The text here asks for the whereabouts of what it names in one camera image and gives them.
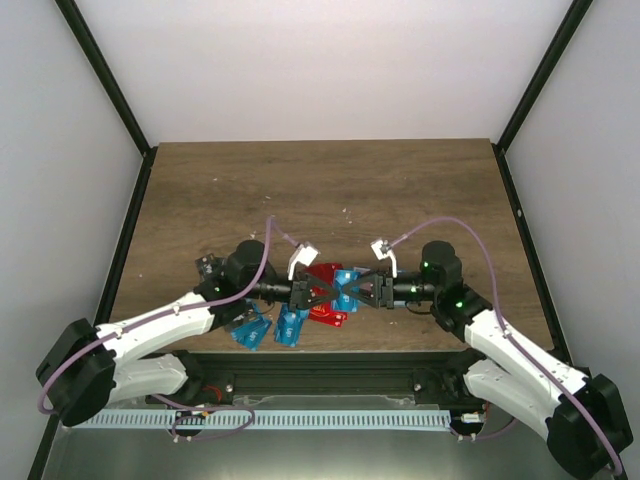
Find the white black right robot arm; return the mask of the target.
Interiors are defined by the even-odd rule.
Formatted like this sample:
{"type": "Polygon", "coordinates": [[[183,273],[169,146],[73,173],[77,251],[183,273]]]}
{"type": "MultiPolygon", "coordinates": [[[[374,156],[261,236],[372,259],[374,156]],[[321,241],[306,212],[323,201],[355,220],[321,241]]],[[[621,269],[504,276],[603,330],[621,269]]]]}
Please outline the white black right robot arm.
{"type": "Polygon", "coordinates": [[[572,477],[590,479],[604,469],[620,478],[620,454],[633,433],[617,385],[591,376],[542,349],[508,323],[462,275],[454,247],[432,241],[422,248],[420,269],[371,271],[350,277],[340,293],[374,308],[427,302],[436,323],[469,345],[474,362],[444,378],[458,403],[485,400],[529,427],[572,477]]]}

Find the single blue credit card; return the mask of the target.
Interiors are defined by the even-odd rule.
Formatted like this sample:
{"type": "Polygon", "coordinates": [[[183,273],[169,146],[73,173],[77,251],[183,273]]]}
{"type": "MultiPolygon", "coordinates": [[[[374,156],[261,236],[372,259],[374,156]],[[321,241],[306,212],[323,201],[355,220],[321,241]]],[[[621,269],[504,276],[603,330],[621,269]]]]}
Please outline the single blue credit card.
{"type": "Polygon", "coordinates": [[[339,313],[355,313],[359,308],[359,301],[351,296],[345,286],[358,280],[360,273],[357,270],[337,269],[334,273],[333,287],[338,291],[338,296],[331,302],[331,307],[339,313]]]}

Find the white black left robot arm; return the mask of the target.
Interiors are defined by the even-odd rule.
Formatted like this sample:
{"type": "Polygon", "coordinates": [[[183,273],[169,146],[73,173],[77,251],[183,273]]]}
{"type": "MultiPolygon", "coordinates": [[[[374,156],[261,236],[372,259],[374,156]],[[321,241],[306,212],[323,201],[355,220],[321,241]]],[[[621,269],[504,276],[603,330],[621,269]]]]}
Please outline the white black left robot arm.
{"type": "Polygon", "coordinates": [[[226,258],[198,260],[199,284],[163,307],[115,323],[70,323],[36,370],[43,388],[39,410],[73,427],[124,399],[160,394],[196,402],[205,381],[194,361],[160,349],[239,321],[251,300],[279,303],[299,315],[336,299],[340,292],[331,282],[296,270],[316,256],[310,244],[299,245],[280,275],[262,242],[243,241],[226,258]]]}

